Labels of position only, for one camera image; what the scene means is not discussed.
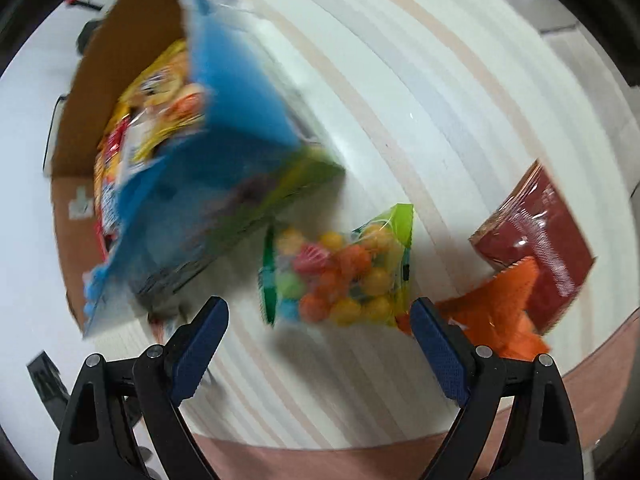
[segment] white table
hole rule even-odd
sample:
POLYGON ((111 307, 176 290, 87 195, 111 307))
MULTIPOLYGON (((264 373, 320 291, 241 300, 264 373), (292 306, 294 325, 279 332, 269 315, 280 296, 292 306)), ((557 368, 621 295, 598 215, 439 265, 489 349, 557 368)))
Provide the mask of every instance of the white table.
MULTIPOLYGON (((545 337, 561 372, 636 309, 636 234, 608 140, 574 76, 503 0, 244 0, 256 34, 327 129, 344 182, 286 217, 311 233, 351 230, 415 205, 414 296, 460 295, 490 275, 470 234, 533 160, 564 194, 597 260, 545 337)), ((456 415, 419 348, 385 328, 291 326, 259 313, 263 232, 187 286, 224 297, 230 327, 183 413, 195 433, 276 449, 353 449, 446 431, 456 415)), ((98 348, 141 351, 133 323, 98 348)))

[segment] green candy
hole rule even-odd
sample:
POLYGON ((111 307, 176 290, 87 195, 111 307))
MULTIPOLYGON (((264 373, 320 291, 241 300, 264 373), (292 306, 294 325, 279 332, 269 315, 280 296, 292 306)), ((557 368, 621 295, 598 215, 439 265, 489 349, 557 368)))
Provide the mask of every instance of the green candy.
POLYGON ((276 277, 278 295, 284 300, 299 300, 306 294, 305 282, 295 272, 283 272, 276 277))

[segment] blue gripper pad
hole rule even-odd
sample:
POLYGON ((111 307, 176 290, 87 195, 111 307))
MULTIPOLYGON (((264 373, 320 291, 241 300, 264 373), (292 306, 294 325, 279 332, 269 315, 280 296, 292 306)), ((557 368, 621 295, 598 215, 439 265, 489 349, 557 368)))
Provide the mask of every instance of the blue gripper pad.
POLYGON ((175 406, 193 397, 228 325, 226 301, 212 297, 167 343, 165 364, 169 369, 165 371, 172 380, 171 400, 175 406))
POLYGON ((445 396, 464 407, 469 398, 466 370, 449 339, 422 300, 412 304, 410 319, 414 336, 445 396))

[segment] round table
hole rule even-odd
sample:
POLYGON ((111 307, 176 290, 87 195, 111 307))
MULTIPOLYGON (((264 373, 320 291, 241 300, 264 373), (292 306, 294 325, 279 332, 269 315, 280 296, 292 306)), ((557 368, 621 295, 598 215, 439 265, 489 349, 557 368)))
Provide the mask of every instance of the round table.
MULTIPOLYGON (((624 388, 604 390, 599 379, 607 371, 626 384, 620 352, 638 334, 638 250, 612 149, 574 76, 503 0, 242 1, 263 17, 255 35, 347 170, 283 218, 311 235, 350 231, 413 203, 414 296, 458 296, 491 275, 468 237, 535 159, 543 163, 596 257, 545 336, 568 373, 582 444, 592 444, 624 388)), ((214 294, 230 306, 211 378, 182 409, 204 453, 229 478, 415 476, 457 412, 417 344, 373 326, 265 326, 263 236, 180 292, 193 307, 214 294)), ((96 346, 114 359, 149 341, 132 322, 96 346)))

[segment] yellow candy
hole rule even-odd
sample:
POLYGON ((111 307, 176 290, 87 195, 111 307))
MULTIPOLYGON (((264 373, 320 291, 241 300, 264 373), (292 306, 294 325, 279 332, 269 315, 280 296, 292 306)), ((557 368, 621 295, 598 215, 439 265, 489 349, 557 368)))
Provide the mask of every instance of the yellow candy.
POLYGON ((335 302, 334 307, 329 314, 329 320, 336 325, 350 325, 360 318, 362 314, 362 306, 351 298, 342 298, 335 302))
POLYGON ((396 237, 386 225, 370 224, 360 235, 360 244, 374 253, 388 251, 396 237))
POLYGON ((360 280, 360 288, 367 296, 382 296, 392 285, 391 274, 381 267, 374 267, 360 280))
POLYGON ((328 249, 332 253, 337 253, 337 251, 344 247, 344 238, 340 233, 336 233, 335 231, 325 232, 318 242, 322 247, 328 249))
POLYGON ((295 256, 298 254, 305 243, 304 235, 293 227, 284 229, 276 238, 276 248, 278 252, 286 256, 295 256))
POLYGON ((391 317, 393 305, 386 296, 378 296, 364 305, 364 316, 375 323, 387 322, 391 317))

